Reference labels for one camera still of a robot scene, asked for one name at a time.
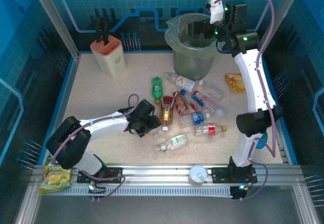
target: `green bottle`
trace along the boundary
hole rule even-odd
[[[162,79],[159,77],[152,78],[152,95],[155,98],[155,103],[160,104],[163,96]]]

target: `white tabletop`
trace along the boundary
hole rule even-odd
[[[151,79],[162,77],[166,71],[174,72],[173,54],[125,54],[127,68],[116,79],[103,74],[92,54],[82,54],[77,69],[64,118],[75,116],[77,119],[92,119],[109,115],[118,109],[128,106],[127,99],[132,93],[139,95],[140,100],[147,99],[154,104],[151,95]],[[226,93],[219,103],[227,110],[223,119],[211,117],[208,122],[226,125],[224,136],[199,138],[193,136],[193,128],[180,129],[178,114],[174,112],[173,125],[168,133],[161,128],[150,132],[143,138],[128,132],[117,133],[96,139],[88,144],[87,151],[98,155],[106,163],[124,164],[218,164],[227,163],[234,153],[239,131],[235,119],[238,114],[247,112],[246,94],[232,93],[224,79],[226,73],[239,73],[239,69],[230,55],[217,55],[206,80],[212,81]],[[163,81],[164,94],[171,95],[176,88],[168,81]],[[155,114],[159,116],[159,106]],[[161,138],[156,140],[153,134],[159,132]],[[166,142],[169,137],[179,133],[188,134],[190,144],[173,152],[156,153],[155,145]],[[271,128],[268,129],[268,142],[271,145]],[[256,150],[253,159],[263,163],[282,163],[276,146],[276,157],[272,158],[266,148]]]

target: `trash bin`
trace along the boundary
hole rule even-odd
[[[188,13],[167,21],[165,39],[173,49],[174,70],[177,74],[191,80],[204,78],[217,54],[216,38],[205,39],[201,34],[198,39],[187,34],[187,24],[210,19],[199,13]]]

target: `yellow snack bag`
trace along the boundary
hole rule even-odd
[[[225,79],[233,93],[245,93],[245,86],[241,74],[226,74]]]
[[[70,188],[70,171],[63,169],[60,165],[52,165],[52,158],[47,159],[42,183],[38,194],[63,191]]]

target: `chip bag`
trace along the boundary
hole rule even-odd
[[[51,164],[52,158],[47,159],[42,183],[38,194],[48,194],[70,188],[70,171],[60,165]]]
[[[245,93],[245,86],[241,74],[226,74],[225,79],[233,93]]]

